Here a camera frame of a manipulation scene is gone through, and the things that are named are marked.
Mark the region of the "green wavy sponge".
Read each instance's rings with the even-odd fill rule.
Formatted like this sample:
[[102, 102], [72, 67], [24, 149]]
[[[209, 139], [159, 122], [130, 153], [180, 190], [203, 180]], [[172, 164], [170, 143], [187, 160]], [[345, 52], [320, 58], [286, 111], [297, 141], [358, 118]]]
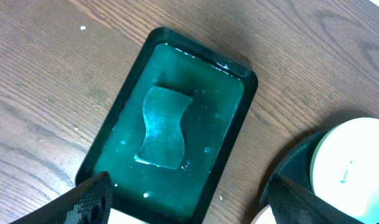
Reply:
[[191, 102], [191, 97], [167, 88], [153, 86], [149, 90], [143, 102], [146, 133], [135, 161], [167, 169], [179, 167], [185, 152], [180, 122]]

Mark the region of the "mint green plate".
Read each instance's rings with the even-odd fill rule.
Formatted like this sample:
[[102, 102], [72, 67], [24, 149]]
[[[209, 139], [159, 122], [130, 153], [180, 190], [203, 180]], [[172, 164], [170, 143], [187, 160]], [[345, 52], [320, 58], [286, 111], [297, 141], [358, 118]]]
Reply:
[[271, 206], [267, 205], [261, 209], [254, 217], [251, 224], [276, 224]]

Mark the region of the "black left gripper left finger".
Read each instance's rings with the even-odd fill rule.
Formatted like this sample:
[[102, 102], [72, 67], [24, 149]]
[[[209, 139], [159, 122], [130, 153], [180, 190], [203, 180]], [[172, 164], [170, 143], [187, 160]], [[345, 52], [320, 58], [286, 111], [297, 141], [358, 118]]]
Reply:
[[108, 172], [100, 172], [11, 224], [105, 224], [113, 201]]

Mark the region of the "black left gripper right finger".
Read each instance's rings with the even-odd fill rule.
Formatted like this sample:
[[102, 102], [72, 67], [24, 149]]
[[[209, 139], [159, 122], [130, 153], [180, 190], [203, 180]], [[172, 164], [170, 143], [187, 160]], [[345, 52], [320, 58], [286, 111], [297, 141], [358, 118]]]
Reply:
[[359, 223], [280, 174], [275, 174], [269, 182], [268, 203], [277, 224]]

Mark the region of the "white plate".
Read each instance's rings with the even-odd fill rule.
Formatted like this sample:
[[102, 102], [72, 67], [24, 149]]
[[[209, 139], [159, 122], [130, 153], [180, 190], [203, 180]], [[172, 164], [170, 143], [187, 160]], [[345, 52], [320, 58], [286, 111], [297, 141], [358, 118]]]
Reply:
[[316, 196], [363, 223], [379, 223], [379, 119], [356, 118], [318, 143], [310, 178]]

